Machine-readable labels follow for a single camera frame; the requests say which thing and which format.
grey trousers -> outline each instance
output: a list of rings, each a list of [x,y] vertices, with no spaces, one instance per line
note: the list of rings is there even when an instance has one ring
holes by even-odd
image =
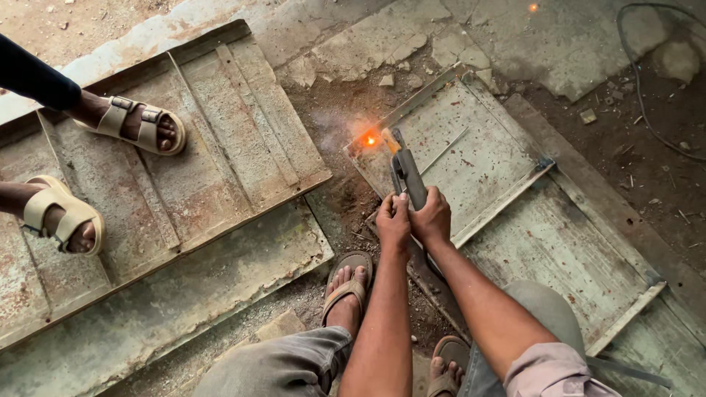
[[[511,283],[505,291],[559,340],[584,355],[578,321],[558,293],[531,281]],[[345,368],[351,350],[351,336],[339,326],[244,346],[215,363],[193,396],[327,396],[333,379]],[[502,381],[475,343],[459,396],[505,396]]]

hand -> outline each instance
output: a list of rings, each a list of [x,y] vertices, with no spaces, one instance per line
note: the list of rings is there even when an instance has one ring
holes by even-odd
[[[399,197],[390,193],[385,197],[375,219],[381,251],[407,252],[407,242],[412,230],[408,213],[409,199],[406,193],[400,194]]]
[[[414,236],[425,246],[445,244],[451,240],[451,207],[436,186],[427,186],[426,204],[409,212]]]

beige sandal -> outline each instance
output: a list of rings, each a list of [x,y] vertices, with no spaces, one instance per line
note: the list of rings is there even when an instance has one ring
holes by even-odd
[[[445,365],[448,365],[450,362],[454,361],[456,364],[461,366],[461,368],[466,369],[468,367],[470,354],[471,347],[468,346],[463,339],[458,338],[457,336],[444,336],[439,343],[436,344],[432,358],[443,358]],[[447,369],[443,375],[429,383],[426,397],[436,397],[444,391],[451,393],[452,396],[456,396],[458,394],[458,388],[459,386],[451,377],[451,373]]]
[[[370,284],[373,282],[373,259],[368,255],[367,252],[363,251],[351,251],[345,254],[341,260],[338,262],[338,266],[331,269],[328,275],[328,282],[330,283],[333,276],[342,268],[350,266],[351,272],[355,274],[355,269],[358,266],[365,267],[366,284],[362,285],[355,279],[351,277],[350,281],[346,281],[340,287],[336,288],[331,295],[326,297],[326,301],[323,305],[323,316],[321,317],[321,326],[326,326],[326,315],[331,310],[334,304],[341,300],[344,296],[348,294],[353,294],[358,299],[360,304],[360,314],[363,317],[365,312],[365,299]]]
[[[95,256],[103,249],[103,236],[105,235],[105,221],[92,206],[84,203],[71,194],[68,186],[60,180],[49,175],[39,175],[28,180],[28,184],[48,184],[49,187],[41,190],[30,198],[25,206],[25,224],[22,229],[37,237],[48,237],[44,227],[44,215],[49,207],[57,205],[62,207],[66,214],[59,221],[59,226],[52,236],[52,243],[63,253],[79,254],[66,250],[71,235],[86,222],[93,222],[95,228],[95,245],[82,255]]]
[[[123,97],[110,97],[105,99],[110,103],[110,108],[105,112],[103,118],[101,118],[97,129],[92,129],[83,122],[74,120],[76,125],[88,131],[95,132],[96,134],[122,139],[125,142],[132,143],[139,148],[157,153],[158,155],[176,155],[184,149],[186,145],[186,131],[184,130],[184,125],[181,123],[181,120],[174,113],[164,110],[161,107],[154,107],[144,102],[135,102]],[[137,105],[145,105],[146,108],[142,112],[142,124],[140,125],[137,141],[133,141],[132,139],[120,136],[120,128],[122,128],[125,122],[125,117],[132,113]],[[178,131],[176,131],[176,143],[174,147],[169,150],[160,150],[157,147],[157,125],[165,115],[169,115],[169,117],[174,120]]]

shirt sleeve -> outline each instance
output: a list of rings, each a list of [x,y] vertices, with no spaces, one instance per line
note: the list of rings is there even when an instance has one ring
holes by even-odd
[[[538,343],[513,361],[503,383],[508,397],[620,397],[591,377],[586,362],[564,343]]]

black cable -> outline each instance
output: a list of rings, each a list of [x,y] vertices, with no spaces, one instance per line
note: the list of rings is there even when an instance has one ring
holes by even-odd
[[[653,128],[652,125],[650,124],[650,121],[647,120],[647,112],[645,111],[645,104],[642,101],[642,93],[640,92],[640,72],[638,69],[638,65],[635,64],[635,58],[633,57],[633,54],[630,50],[630,47],[628,46],[628,43],[625,40],[625,33],[623,32],[623,17],[625,16],[625,10],[630,7],[640,7],[640,6],[648,6],[648,7],[655,7],[655,8],[668,8],[673,11],[678,11],[680,13],[683,13],[689,17],[691,17],[693,20],[698,22],[701,26],[706,28],[706,23],[704,23],[702,20],[700,20],[694,13],[685,10],[684,8],[681,8],[679,6],[672,6],[671,4],[662,4],[662,3],[630,3],[625,6],[623,6],[620,11],[618,11],[618,18],[616,19],[616,23],[618,24],[618,35],[620,36],[620,43],[623,46],[623,51],[625,51],[625,55],[628,56],[628,59],[630,60],[630,64],[633,65],[633,72],[635,74],[635,86],[638,88],[638,101],[640,102],[640,110],[642,110],[642,118],[645,119],[645,123],[647,125],[647,128],[650,130],[652,135],[654,135],[655,138],[659,139],[660,142],[662,142],[664,145],[666,145],[668,148],[675,150],[677,153],[686,156],[692,160],[696,161],[701,161],[701,162],[706,162],[706,158],[701,157],[701,156],[696,156],[696,155],[691,155],[680,148],[676,147],[674,144],[671,142],[668,142],[666,139],[662,138]]]

